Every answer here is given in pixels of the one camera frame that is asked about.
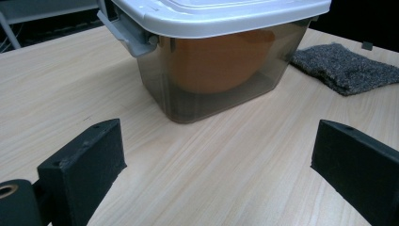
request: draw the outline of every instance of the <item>brown object inside container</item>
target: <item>brown object inside container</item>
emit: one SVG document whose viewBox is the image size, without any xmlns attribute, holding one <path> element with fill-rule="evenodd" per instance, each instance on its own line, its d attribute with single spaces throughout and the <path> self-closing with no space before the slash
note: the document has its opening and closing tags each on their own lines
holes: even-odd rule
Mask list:
<svg viewBox="0 0 399 226">
<path fill-rule="evenodd" d="M 266 60 L 272 31 L 252 30 L 207 39 L 161 37 L 162 62 L 181 89 L 217 93 L 247 81 Z"/>
</svg>

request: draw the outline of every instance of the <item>table surface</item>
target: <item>table surface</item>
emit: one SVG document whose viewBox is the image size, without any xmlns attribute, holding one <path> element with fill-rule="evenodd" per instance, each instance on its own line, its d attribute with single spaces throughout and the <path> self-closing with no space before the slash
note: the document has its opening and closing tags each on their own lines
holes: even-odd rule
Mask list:
<svg viewBox="0 0 399 226">
<path fill-rule="evenodd" d="M 299 48 L 342 43 L 308 29 Z M 317 172 L 321 119 L 399 150 L 399 85 L 343 97 L 289 66 L 278 86 L 192 124 L 166 118 L 136 60 L 104 27 L 0 55 L 0 181 L 36 167 L 90 125 L 120 118 L 126 168 L 89 225 L 369 225 Z"/>
</svg>

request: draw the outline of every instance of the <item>wood grain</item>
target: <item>wood grain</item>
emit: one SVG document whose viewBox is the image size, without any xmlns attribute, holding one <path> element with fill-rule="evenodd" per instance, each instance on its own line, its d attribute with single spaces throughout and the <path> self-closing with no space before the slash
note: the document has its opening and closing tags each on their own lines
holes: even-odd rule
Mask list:
<svg viewBox="0 0 399 226">
<path fill-rule="evenodd" d="M 333 41 L 399 67 L 397 53 L 310 29 L 299 48 Z M 273 91 L 181 125 L 104 27 L 0 55 L 0 68 L 1 181 L 36 181 L 48 156 L 120 118 L 128 168 L 89 225 L 369 225 L 310 168 L 318 122 L 399 150 L 399 85 L 342 97 L 289 66 Z"/>
</svg>

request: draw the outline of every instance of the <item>wooden table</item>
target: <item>wooden table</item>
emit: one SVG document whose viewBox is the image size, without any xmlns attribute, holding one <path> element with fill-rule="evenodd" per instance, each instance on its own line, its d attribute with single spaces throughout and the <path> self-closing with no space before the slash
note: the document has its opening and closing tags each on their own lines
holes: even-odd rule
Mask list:
<svg viewBox="0 0 399 226">
<path fill-rule="evenodd" d="M 399 54 L 308 30 L 399 66 Z M 399 85 L 343 97 L 289 66 L 273 91 L 182 125 L 145 90 L 104 27 L 0 55 L 0 180 L 36 166 L 90 125 L 120 118 L 126 168 L 89 225 L 368 225 L 310 168 L 319 120 L 399 150 Z"/>
</svg>

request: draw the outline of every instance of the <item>dark gray towel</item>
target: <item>dark gray towel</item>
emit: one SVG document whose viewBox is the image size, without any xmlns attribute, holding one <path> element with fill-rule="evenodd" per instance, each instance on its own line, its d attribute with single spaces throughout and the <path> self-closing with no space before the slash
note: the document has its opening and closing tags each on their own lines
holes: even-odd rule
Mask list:
<svg viewBox="0 0 399 226">
<path fill-rule="evenodd" d="M 355 54 L 338 43 L 297 50 L 291 63 L 343 96 L 399 82 L 399 69 Z"/>
</svg>

